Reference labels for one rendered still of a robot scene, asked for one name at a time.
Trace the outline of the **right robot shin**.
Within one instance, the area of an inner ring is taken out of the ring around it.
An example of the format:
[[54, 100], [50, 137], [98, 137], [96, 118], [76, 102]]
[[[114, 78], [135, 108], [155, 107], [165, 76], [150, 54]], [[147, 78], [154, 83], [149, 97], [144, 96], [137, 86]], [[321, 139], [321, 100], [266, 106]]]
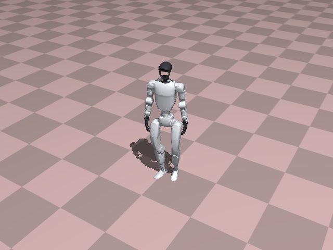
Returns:
[[165, 171], [165, 152], [163, 152], [162, 154], [161, 153], [158, 153], [156, 150], [155, 150], [155, 157], [156, 157], [156, 160], [159, 164], [159, 167], [160, 167], [160, 170], [162, 172]]

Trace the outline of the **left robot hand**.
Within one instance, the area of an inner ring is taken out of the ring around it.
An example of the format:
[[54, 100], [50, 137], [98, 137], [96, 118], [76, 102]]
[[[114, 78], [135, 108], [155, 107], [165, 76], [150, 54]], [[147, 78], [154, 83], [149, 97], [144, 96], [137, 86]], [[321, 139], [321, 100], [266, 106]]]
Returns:
[[188, 124], [188, 122], [186, 123], [186, 121], [185, 120], [183, 120], [183, 131], [181, 132], [181, 135], [183, 135], [184, 133], [185, 133], [185, 131], [186, 131], [186, 129], [187, 129], [187, 124]]

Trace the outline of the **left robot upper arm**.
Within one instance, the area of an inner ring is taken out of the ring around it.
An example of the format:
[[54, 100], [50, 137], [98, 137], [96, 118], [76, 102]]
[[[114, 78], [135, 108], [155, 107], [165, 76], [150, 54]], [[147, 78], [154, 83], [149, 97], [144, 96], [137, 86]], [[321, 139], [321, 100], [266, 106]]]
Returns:
[[179, 108], [185, 108], [185, 86], [182, 83], [175, 83], [175, 90], [178, 93], [180, 102], [178, 102]]

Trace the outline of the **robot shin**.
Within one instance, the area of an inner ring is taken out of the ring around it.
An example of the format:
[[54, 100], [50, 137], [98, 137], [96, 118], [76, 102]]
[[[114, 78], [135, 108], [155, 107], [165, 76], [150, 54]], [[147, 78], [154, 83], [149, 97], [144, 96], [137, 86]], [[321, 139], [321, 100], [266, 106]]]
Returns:
[[160, 167], [160, 170], [162, 172], [165, 171], [165, 152], [163, 152], [162, 154], [161, 153], [158, 153], [156, 150], [155, 150], [155, 157], [156, 157], [156, 160], [159, 164], [159, 167]]
[[179, 163], [179, 159], [180, 159], [180, 149], [179, 149], [179, 152], [178, 152], [178, 155], [172, 155], [172, 164], [174, 166], [174, 170], [178, 169], [178, 163]]

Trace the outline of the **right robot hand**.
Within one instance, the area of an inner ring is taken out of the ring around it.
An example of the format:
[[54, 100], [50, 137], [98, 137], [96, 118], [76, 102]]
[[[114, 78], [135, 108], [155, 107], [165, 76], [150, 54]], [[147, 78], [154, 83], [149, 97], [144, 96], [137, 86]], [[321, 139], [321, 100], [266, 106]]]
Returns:
[[150, 127], [148, 126], [149, 116], [146, 116], [146, 118], [144, 118], [144, 120], [145, 120], [146, 130], [147, 130], [148, 132], [150, 132]]

